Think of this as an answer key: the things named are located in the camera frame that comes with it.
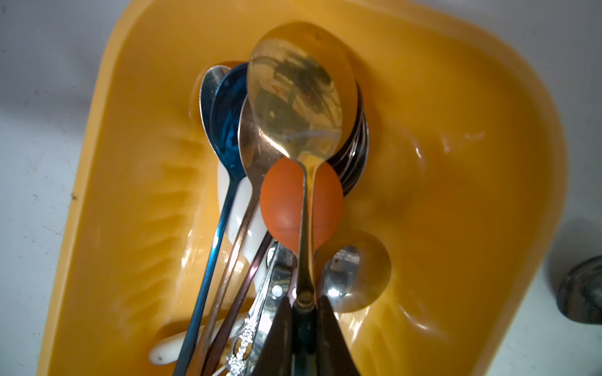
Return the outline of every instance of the silver spoon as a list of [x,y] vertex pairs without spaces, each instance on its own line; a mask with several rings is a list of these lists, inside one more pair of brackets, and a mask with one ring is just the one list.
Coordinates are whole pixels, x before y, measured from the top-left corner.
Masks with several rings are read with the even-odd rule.
[[[334,310],[329,301],[329,292],[344,291],[349,292],[354,285],[359,263],[359,252],[357,250],[345,247],[337,253],[339,259],[351,260],[349,273],[346,273],[344,280],[335,280],[333,274],[340,274],[340,263],[329,262],[320,274],[317,287],[322,286],[322,295],[317,299],[317,320],[316,339],[315,339],[315,361],[318,374],[320,376],[359,376],[359,372],[351,358],[347,344],[339,328]],[[293,286],[289,287],[289,294],[293,291]],[[290,362],[290,352],[296,346],[294,338],[291,337],[291,331],[296,329],[294,318],[294,308],[291,309],[288,299],[283,299],[278,307],[278,311],[273,315],[272,326],[263,345],[261,355],[255,365],[246,365],[251,370],[252,375],[290,375],[291,368],[297,368]],[[306,366],[304,375],[316,374]]]
[[[297,258],[294,253],[288,248],[279,244],[274,247],[274,252],[268,262],[268,272],[264,277],[261,289],[255,297],[253,306],[249,311],[249,316],[245,320],[245,326],[240,328],[240,345],[238,349],[236,349],[236,346],[232,346],[232,352],[226,356],[229,376],[240,376],[243,373],[248,373],[249,370],[247,367],[255,363],[253,359],[256,360],[258,357],[256,351],[261,350],[261,344],[258,343],[261,339],[256,336],[256,334],[260,334],[258,331],[261,331],[261,329],[259,329],[259,323],[260,321],[265,321],[266,314],[269,315],[271,310],[268,307],[272,301],[284,298],[284,294],[286,294],[286,291],[288,290],[292,269],[295,266],[296,260]],[[283,277],[285,279],[287,277],[289,278],[286,283],[283,283]],[[278,296],[275,294],[274,287],[276,286],[280,287]],[[251,353],[248,357],[245,357],[249,345],[252,345]]]
[[211,107],[216,98],[217,87],[220,85],[226,74],[230,71],[226,66],[212,66],[203,75],[199,90],[199,109],[200,119],[203,123],[205,135],[209,138],[209,117],[211,116]]
[[557,304],[573,321],[602,325],[602,256],[571,269],[560,286]]
[[[356,124],[355,124],[355,127],[354,127],[351,137],[354,137],[354,135],[355,135],[357,138],[357,135],[366,134],[368,131],[367,124],[365,121],[365,115],[364,115],[364,102],[361,99],[361,96],[359,95],[359,93],[358,93],[358,116],[359,116],[359,118],[356,121]],[[243,107],[243,110],[241,112],[240,121],[241,121],[241,124],[239,125],[239,137],[245,137],[246,134],[248,134],[249,137],[251,137],[251,135],[253,135],[254,137],[259,137],[259,135],[261,135],[261,131],[258,128],[257,122],[253,118],[253,114],[252,114],[249,106],[245,105]],[[328,160],[328,162],[331,164],[334,164],[334,163],[346,164],[347,160],[351,159],[351,157],[352,157],[350,154],[350,148],[351,148],[351,142],[348,142],[343,147],[343,149],[341,149],[340,152],[337,153],[332,159]],[[353,187],[357,184],[357,182],[359,180],[359,175],[361,175],[361,172],[364,170],[366,158],[363,159],[363,162],[364,162],[363,164],[355,164],[355,168],[347,169],[347,171],[344,171],[344,174],[340,175],[341,180],[347,181],[346,184],[343,184],[343,192],[345,194],[351,192]],[[357,176],[357,179],[350,179],[351,176]],[[202,375],[210,375],[213,372],[213,370],[216,369],[217,365],[219,364],[219,361],[222,358],[223,349],[226,346],[226,342],[228,341],[228,333],[230,331],[231,325],[234,324],[234,320],[237,317],[238,313],[240,312],[241,306],[244,302],[244,298],[247,295],[247,292],[249,290],[251,281],[254,278],[255,273],[258,269],[258,263],[264,257],[264,253],[265,253],[265,250],[267,249],[268,243],[269,243],[269,240],[266,242],[266,240],[264,239],[264,242],[262,243],[262,246],[260,246],[259,251],[251,264],[251,267],[249,267],[247,275],[245,276],[245,279],[243,280],[243,284],[241,285],[240,290],[238,291],[236,297],[234,298],[234,301],[232,302],[232,306],[230,307],[230,311],[228,312],[226,319],[224,320],[224,324],[222,325],[222,328],[220,329],[220,331],[217,333],[215,341],[211,344],[211,346],[209,348],[205,366],[203,367]]]

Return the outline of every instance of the spoon handle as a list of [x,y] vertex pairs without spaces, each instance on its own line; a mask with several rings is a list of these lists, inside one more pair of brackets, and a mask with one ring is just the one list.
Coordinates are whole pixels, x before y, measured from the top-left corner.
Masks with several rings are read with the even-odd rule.
[[211,306],[211,311],[209,312],[209,318],[207,320],[207,323],[205,324],[205,327],[203,328],[203,333],[200,336],[199,344],[194,351],[192,359],[190,360],[190,365],[188,366],[186,375],[199,375],[201,373],[203,365],[205,364],[205,357],[207,355],[207,350],[209,349],[209,343],[211,342],[211,333],[213,332],[213,328],[215,327],[217,315],[220,313],[220,309],[222,308],[222,303],[224,297],[226,296],[226,290],[228,289],[228,284],[230,284],[230,278],[232,277],[232,273],[234,272],[234,266],[236,266],[238,260],[240,248],[242,247],[244,239],[247,236],[249,225],[251,224],[251,220],[253,219],[253,215],[255,214],[255,211],[258,206],[259,190],[253,189],[251,200],[249,201],[247,210],[244,212],[243,219],[240,223],[240,228],[238,229],[238,234],[236,235],[236,240],[234,241],[234,245],[232,246],[232,250],[230,251],[230,255],[228,256],[228,264],[226,266],[226,270],[224,270],[224,273],[222,274],[222,280],[220,281],[220,286],[217,288],[216,297],[213,300],[213,305]]
[[240,290],[236,294],[232,305],[230,306],[230,310],[224,319],[222,327],[217,332],[217,336],[214,339],[213,343],[209,347],[209,351],[207,352],[207,358],[205,361],[205,366],[203,367],[203,372],[201,375],[211,375],[213,371],[217,368],[217,365],[220,363],[222,359],[222,354],[224,352],[224,348],[226,347],[226,343],[230,337],[230,331],[232,330],[232,326],[236,321],[236,317],[240,312],[241,307],[243,306],[244,299],[247,297],[247,293],[249,292],[249,288],[253,283],[253,278],[259,269],[259,265],[263,261],[265,253],[267,249],[272,243],[272,236],[269,232],[265,233],[263,241],[261,241],[261,245],[257,250],[257,254],[255,254],[255,258],[251,262],[249,270],[247,271],[247,275],[244,277],[243,284],[240,286]]
[[203,311],[205,310],[205,302],[207,301],[207,295],[209,294],[211,278],[216,269],[217,256],[219,255],[220,247],[222,246],[226,223],[228,222],[228,217],[230,217],[230,212],[232,211],[234,197],[236,196],[236,190],[238,189],[240,180],[241,179],[236,180],[230,177],[230,185],[228,186],[228,192],[226,193],[226,198],[224,200],[222,214],[217,223],[216,234],[213,237],[213,244],[211,245],[211,251],[209,252],[209,259],[207,260],[207,267],[205,268],[205,274],[203,275],[199,296],[196,298],[192,317],[190,318],[190,325],[188,325],[186,337],[184,338],[184,343],[182,344],[178,361],[176,362],[176,368],[173,370],[173,376],[184,376],[188,369],[188,364],[192,359],[196,341],[199,336],[200,322],[203,318]]
[[314,294],[314,182],[319,165],[303,165],[303,211],[301,216],[301,231],[299,233],[299,266],[297,276],[296,305],[310,309],[315,305]]
[[318,299],[316,358],[320,376],[360,376],[330,301],[324,295]]
[[251,376],[290,376],[293,346],[293,311],[282,299]]

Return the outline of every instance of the gold spoon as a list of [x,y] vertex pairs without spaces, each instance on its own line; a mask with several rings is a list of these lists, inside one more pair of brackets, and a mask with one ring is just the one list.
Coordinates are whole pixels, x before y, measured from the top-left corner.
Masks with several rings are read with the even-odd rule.
[[317,26],[296,22],[268,32],[247,71],[251,109],[263,137],[303,168],[303,211],[293,307],[295,368],[315,370],[316,299],[312,204],[315,173],[349,137],[358,103],[353,70],[339,41]]

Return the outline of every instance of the spoon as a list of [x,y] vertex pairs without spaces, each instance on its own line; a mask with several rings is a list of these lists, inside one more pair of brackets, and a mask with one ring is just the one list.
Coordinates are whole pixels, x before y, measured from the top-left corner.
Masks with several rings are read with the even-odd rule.
[[[242,103],[242,106],[240,106],[241,115],[246,114],[246,116],[250,116],[250,111],[242,110],[244,106],[249,106],[248,101],[245,99],[243,100],[244,103]],[[226,295],[230,278],[234,272],[234,266],[236,265],[240,248],[243,245],[249,224],[251,223],[251,220],[253,219],[255,211],[259,205],[261,184],[263,183],[266,172],[282,156],[280,151],[267,142],[267,140],[256,131],[256,128],[252,126],[255,124],[252,117],[245,117],[241,120],[239,116],[238,121],[240,122],[241,126],[237,127],[239,132],[237,144],[240,147],[240,155],[237,156],[237,160],[241,161],[243,164],[244,171],[246,172],[252,186],[252,194],[249,200],[247,211],[244,213],[243,220],[240,224],[238,235],[234,245],[232,246],[232,250],[230,251],[228,264],[222,275],[222,280],[217,290],[213,306],[211,307],[209,318],[205,324],[205,328],[203,329],[203,334],[200,337],[199,345],[194,351],[192,361],[188,367],[187,374],[189,375],[196,376],[200,374],[203,368],[209,343],[211,342],[211,333],[213,332],[213,327],[217,321],[217,315],[222,307],[222,302],[224,296]]]
[[[318,286],[322,286],[320,289],[321,297],[317,301],[316,331],[316,362],[320,376],[359,376],[359,372],[355,367],[337,319],[335,318],[334,311],[339,312],[338,309],[345,306],[343,300],[354,299],[354,296],[347,293],[353,289],[358,278],[360,253],[361,251],[352,246],[344,247],[336,253],[333,259],[326,263],[318,280]],[[347,260],[348,263],[342,263],[341,260]],[[340,278],[342,274],[345,275],[344,280]],[[289,294],[292,291],[293,286],[291,285],[289,287]],[[337,292],[337,296],[342,295],[343,299],[334,299],[333,291]],[[290,374],[291,362],[287,361],[290,358],[290,352],[281,349],[293,346],[291,331],[294,330],[294,325],[292,328],[290,327],[293,318],[294,311],[291,311],[290,305],[281,302],[252,375]],[[274,359],[283,358],[284,361],[282,362],[274,361]],[[247,365],[247,368],[251,369],[253,365]]]
[[[274,300],[284,298],[284,293],[288,289],[290,282],[290,275],[292,275],[291,269],[294,268],[296,257],[293,252],[283,246],[277,245],[274,248],[271,259],[268,261],[270,264],[268,273],[265,275],[262,281],[261,289],[257,293],[253,306],[249,310],[249,316],[245,319],[244,327],[240,328],[239,338],[240,344],[238,349],[236,346],[232,346],[232,351],[226,356],[226,363],[228,364],[229,375],[240,376],[247,372],[247,366],[254,364],[252,358],[256,357],[256,350],[260,350],[261,346],[258,342],[261,341],[260,337],[256,337],[256,334],[260,334],[261,329],[259,328],[260,322],[265,322],[266,317],[263,315],[269,311],[268,308],[273,304]],[[283,275],[282,270],[286,270],[289,273]],[[288,276],[288,282],[284,284],[284,279]],[[247,349],[249,345],[252,346],[250,354],[247,356]]]
[[292,28],[287,25],[274,29],[255,47],[249,62],[247,90],[265,138],[303,168],[292,361],[295,374],[315,374],[318,315],[312,270],[315,173],[320,164],[337,152],[341,140],[345,143],[343,133],[351,133],[351,128],[343,129],[341,98],[345,83],[354,84],[355,79],[344,52],[333,43],[330,34],[308,24],[297,31],[295,26]]
[[558,291],[557,305],[570,320],[602,325],[602,256],[571,269]]
[[[367,129],[367,124],[365,122],[365,115],[363,112],[364,109],[364,103],[363,100],[361,100],[361,97],[359,97],[358,94],[358,118],[356,119],[355,125],[354,127],[357,129],[354,129],[354,132],[358,132],[358,133],[367,133],[368,129]],[[257,129],[258,124],[257,122],[254,122],[253,117],[252,117],[252,113],[250,111],[250,107],[245,105],[243,107],[242,113],[241,113],[241,125],[239,126],[239,133],[240,135],[244,134],[245,132],[248,132],[249,134],[260,134],[259,133],[259,129]],[[346,163],[347,159],[350,159],[350,154],[349,154],[349,150],[345,150],[345,149],[341,149],[340,153],[337,153],[336,156],[334,156],[333,158],[337,158],[336,160],[330,159],[328,162],[333,164],[335,162],[340,162],[340,161],[344,161]],[[363,159],[364,164],[363,165],[356,165],[355,169],[356,170],[360,170],[360,172],[354,171],[352,169],[347,170],[343,175],[340,176],[341,180],[342,179],[346,179],[347,177],[351,176],[351,175],[356,175],[358,176],[357,179],[346,179],[348,180],[347,185],[343,185],[343,191],[344,192],[351,192],[351,190],[353,189],[353,187],[357,184],[358,180],[359,180],[359,175],[361,174],[361,171],[364,170],[364,166],[365,166],[365,162],[366,159]],[[231,325],[233,325],[234,323],[234,319],[237,317],[241,306],[244,302],[244,298],[248,293],[249,290],[249,286],[251,284],[251,280],[253,280],[253,278],[255,277],[255,273],[258,273],[258,269],[259,269],[259,263],[261,261],[261,259],[263,258],[263,255],[265,253],[265,251],[267,250],[268,244],[264,243],[262,244],[262,246],[259,247],[259,251],[257,252],[257,255],[255,256],[253,262],[251,263],[251,267],[249,268],[247,275],[245,276],[244,280],[243,280],[243,284],[241,285],[240,290],[238,291],[236,297],[234,298],[234,301],[232,303],[232,306],[230,307],[230,310],[228,311],[228,314],[226,316],[226,319],[224,320],[224,324],[222,325],[221,329],[218,331],[216,339],[214,340],[214,342],[211,344],[211,347],[209,348],[208,351],[208,355],[206,358],[206,362],[205,362],[205,366],[203,367],[203,373],[202,375],[211,375],[211,373],[216,369],[217,365],[219,364],[219,361],[222,358],[222,353],[223,350],[226,346],[226,342],[228,340],[228,333],[230,333],[231,330]]]
[[[207,72],[205,72],[203,75],[203,80],[200,82],[200,119],[203,123],[203,129],[205,130],[205,135],[207,138],[209,138],[209,118],[211,117],[211,107],[213,106],[213,102],[216,98],[216,91],[229,71],[230,68],[226,66],[212,66],[207,70]],[[216,150],[213,144],[211,147],[215,153]]]
[[[211,115],[208,130],[206,128],[206,121],[205,119],[203,120],[203,127],[205,128],[209,143],[213,147],[213,151],[216,153],[219,160],[228,170],[230,185],[228,186],[228,193],[226,194],[222,214],[220,215],[217,224],[216,234],[213,237],[213,244],[209,253],[209,259],[207,260],[207,267],[205,269],[205,274],[203,275],[199,296],[194,305],[193,314],[190,318],[190,325],[188,326],[184,338],[184,344],[182,345],[176,367],[173,371],[174,376],[185,375],[188,364],[192,359],[199,334],[200,322],[203,318],[205,302],[207,300],[207,295],[209,294],[211,278],[215,271],[217,256],[219,255],[219,250],[222,245],[226,222],[230,216],[238,184],[245,177],[244,168],[238,154],[237,132],[240,108],[242,100],[246,95],[246,69],[247,64],[245,63],[233,68],[226,74],[216,89],[216,96],[210,112]],[[212,73],[209,74],[206,81],[207,86],[210,86],[209,83],[211,81],[215,81],[210,78],[213,76],[214,71],[212,70],[211,72]],[[205,112],[206,114],[206,111],[203,109],[206,109],[207,106],[203,103],[208,102],[203,99],[204,96],[199,99],[199,102],[202,102],[201,113]],[[211,325],[211,328],[206,325],[203,332],[208,331],[208,335],[210,336],[210,333],[213,332],[214,325],[215,321]]]

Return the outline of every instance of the utensil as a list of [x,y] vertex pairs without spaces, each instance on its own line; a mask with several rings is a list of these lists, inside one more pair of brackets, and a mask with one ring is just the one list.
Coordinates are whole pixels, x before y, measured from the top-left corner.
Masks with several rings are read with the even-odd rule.
[[315,267],[322,270],[318,291],[328,296],[333,310],[339,313],[355,312],[378,299],[389,284],[392,270],[385,245],[359,230],[337,233],[320,248]]
[[[242,114],[241,114],[241,119],[246,118],[247,116],[252,116],[250,113],[250,108],[248,106],[245,106],[243,108]],[[362,100],[361,95],[358,92],[358,110],[357,110],[357,120],[355,122],[354,125],[354,130],[353,132],[356,134],[356,138],[358,136],[358,134],[364,134],[364,140],[367,142],[368,137],[367,137],[367,133],[368,133],[368,127],[367,127],[367,122],[365,121],[365,114],[364,114],[364,102]],[[340,150],[340,153],[337,153],[335,156],[333,156],[331,159],[328,160],[329,163],[334,164],[336,162],[346,162],[347,159],[351,158],[350,152],[349,150],[345,150],[345,149],[349,149],[349,146],[346,146],[344,149]],[[368,153],[368,149],[367,147],[363,149],[364,153]],[[346,171],[341,171],[341,175],[340,178],[341,179],[345,179],[347,181],[346,185],[343,186],[343,192],[349,193],[351,192],[351,190],[353,189],[353,187],[357,184],[358,180],[359,180],[359,176],[361,175],[361,172],[364,170],[365,167],[365,162],[367,160],[367,155],[364,155],[364,158],[361,160],[363,161],[363,164],[355,164],[355,169],[347,169]],[[356,176],[356,179],[346,179],[347,176]],[[228,315],[226,316],[226,319],[224,321],[224,324],[222,325],[222,328],[218,331],[218,334],[214,340],[214,342],[211,344],[211,347],[209,348],[208,351],[208,355],[207,355],[207,360],[205,362],[205,366],[203,367],[203,375],[207,375],[207,374],[211,374],[213,370],[216,369],[217,365],[219,364],[220,359],[222,358],[222,352],[223,349],[226,345],[226,341],[228,340],[227,334],[230,332],[229,331],[229,327],[230,325],[232,325],[234,323],[234,318],[236,317],[236,315],[238,315],[239,311],[240,311],[240,307],[243,304],[244,298],[248,293],[249,290],[249,286],[250,286],[250,281],[253,280],[253,278],[255,277],[255,273],[258,273],[259,267],[256,268],[254,265],[258,264],[260,262],[260,260],[263,258],[263,254],[265,253],[265,251],[267,250],[268,245],[263,243],[260,247],[259,247],[259,251],[257,253],[257,255],[255,256],[253,262],[251,263],[251,267],[249,268],[247,275],[245,276],[244,280],[243,280],[243,284],[241,285],[240,290],[238,291],[236,297],[234,298],[234,301],[232,303],[232,306],[230,307],[230,310],[228,311]],[[270,317],[270,321],[273,320],[274,315],[276,310],[274,310],[273,313],[271,313],[271,317]]]
[[316,372],[314,182],[320,164],[346,142],[343,133],[351,133],[352,126],[344,129],[343,125],[353,124],[355,118],[351,122],[348,118],[355,112],[345,114],[341,101],[349,83],[355,84],[355,79],[342,49],[326,31],[308,24],[274,29],[251,54],[247,90],[259,127],[269,142],[301,165],[305,178],[292,322],[295,374]]
[[[218,163],[217,199],[219,201],[220,210],[222,210],[223,202],[226,198],[226,192],[228,190],[229,183],[228,180],[228,172],[226,171],[226,168],[221,163]],[[234,198],[234,204],[232,204],[232,212],[230,213],[228,224],[226,225],[226,236],[228,237],[230,244],[234,244],[236,241],[236,236],[238,235],[240,224],[243,221],[244,212],[247,211],[247,206],[249,205],[252,192],[253,187],[249,182],[249,178],[245,177],[240,182],[238,190],[236,191],[236,198]],[[264,235],[266,233],[267,227],[265,226],[261,210],[258,210],[255,212],[255,216],[253,217],[253,220],[249,225],[249,230],[247,231],[247,237],[244,239],[242,248],[240,248],[240,253],[247,259],[249,264],[253,262],[253,259],[257,254],[257,250],[263,242]],[[253,280],[255,291],[259,291],[261,281],[263,280],[263,275],[265,275],[266,270],[267,267],[265,263],[260,263],[257,273],[261,275],[261,277]]]
[[[199,109],[200,109],[200,120],[203,123],[203,130],[207,139],[209,138],[209,118],[211,117],[211,107],[216,98],[217,88],[222,83],[226,74],[230,72],[230,68],[226,66],[212,66],[205,72],[203,79],[200,82],[199,90]],[[213,152],[215,153],[215,147],[209,142]]]
[[242,106],[240,106],[240,116],[244,115],[244,117],[238,118],[240,122],[240,127],[237,127],[238,145],[240,147],[240,156],[238,157],[238,160],[242,161],[244,171],[246,172],[247,177],[251,182],[251,186],[253,187],[253,192],[249,201],[249,206],[247,207],[247,211],[244,213],[243,220],[240,224],[238,235],[234,245],[232,246],[232,250],[228,258],[228,264],[222,275],[222,280],[217,290],[213,306],[211,307],[209,318],[205,324],[203,334],[200,337],[199,345],[197,346],[193,359],[188,367],[187,374],[190,375],[196,376],[200,374],[203,368],[211,340],[211,332],[213,331],[213,327],[217,321],[217,315],[222,307],[222,302],[224,296],[226,295],[230,278],[234,272],[234,266],[236,265],[240,248],[243,245],[244,239],[247,235],[247,229],[259,205],[261,184],[263,183],[266,172],[282,156],[280,151],[274,148],[269,143],[268,139],[266,139],[264,135],[258,131],[258,128],[256,128],[256,122],[252,117],[252,113],[248,109],[243,110],[245,106],[249,105],[250,104],[248,101],[244,100]]
[[[288,290],[292,268],[295,263],[296,257],[290,249],[281,245],[275,247],[269,262],[270,266],[268,273],[262,281],[261,289],[253,302],[253,306],[249,311],[249,316],[245,319],[245,325],[240,328],[240,345],[238,348],[232,346],[231,353],[226,356],[226,364],[228,365],[230,376],[240,376],[244,373],[248,373],[247,365],[255,363],[262,347],[262,341],[264,340],[256,337],[260,320],[261,322],[265,322],[266,316],[269,315],[270,311],[270,309],[266,309],[266,307],[270,307],[270,303],[272,303],[273,300],[278,300],[279,303],[279,300],[285,298],[284,294]],[[283,275],[280,273],[281,270],[287,271],[284,278],[288,276],[289,279],[285,283],[282,281]],[[275,287],[277,286],[280,290],[278,294],[275,294]],[[249,356],[246,357],[247,347],[251,344],[252,348]]]
[[[316,362],[317,367],[320,370],[320,375],[359,376],[359,372],[349,354],[349,350],[347,349],[347,345],[341,334],[337,319],[334,316],[334,309],[330,302],[331,296],[334,295],[333,292],[349,292],[352,290],[358,273],[358,265],[359,251],[354,247],[348,246],[337,252],[335,257],[326,263],[320,274],[318,288],[319,291],[321,291],[321,297],[318,299],[317,303],[318,314],[316,330]],[[339,303],[336,304],[337,307],[344,306],[344,304],[340,304],[341,300],[334,301]],[[292,327],[290,327],[288,326],[290,323],[286,321],[292,318],[294,318],[294,310],[292,311],[292,317],[289,317],[288,309],[286,307],[281,306],[278,312],[276,312],[276,316],[273,318],[272,322],[272,327],[276,329],[274,331],[269,329],[265,340],[265,347],[255,365],[255,369],[259,371],[257,373],[253,372],[253,375],[273,375],[275,373],[272,372],[286,369],[287,365],[290,366],[290,354],[282,354],[282,357],[284,357],[283,361],[275,362],[273,359],[280,358],[275,358],[272,350],[269,349],[278,347],[273,341],[281,341],[283,347],[288,346],[287,341],[289,341],[288,338],[291,337],[291,335],[294,336],[292,331],[294,330],[295,325],[293,323]]]
[[560,286],[557,304],[573,321],[602,324],[602,256],[571,269]]
[[[203,275],[199,296],[194,305],[190,325],[188,326],[188,331],[184,338],[184,344],[182,345],[176,367],[173,371],[174,376],[183,376],[192,359],[199,333],[200,321],[203,317],[205,302],[207,300],[207,295],[209,294],[211,278],[215,271],[217,256],[219,255],[220,246],[222,245],[226,222],[230,216],[230,210],[232,209],[232,203],[234,202],[238,184],[246,175],[238,154],[237,142],[238,119],[242,101],[246,95],[246,68],[246,63],[241,64],[226,74],[220,85],[217,87],[216,96],[211,107],[209,119],[210,126],[207,137],[217,157],[228,170],[230,185],[228,186],[228,193],[226,194],[222,214],[220,215],[217,224],[216,234],[213,237],[213,244],[209,253],[209,259],[207,260],[207,267],[205,269],[205,274]],[[199,102],[202,101],[204,97],[204,93],[201,93]],[[211,327],[209,328],[206,325],[204,331],[208,331],[209,334],[207,335],[210,336],[210,333],[213,332],[215,321],[213,321],[213,323],[208,322],[208,324],[211,324]]]

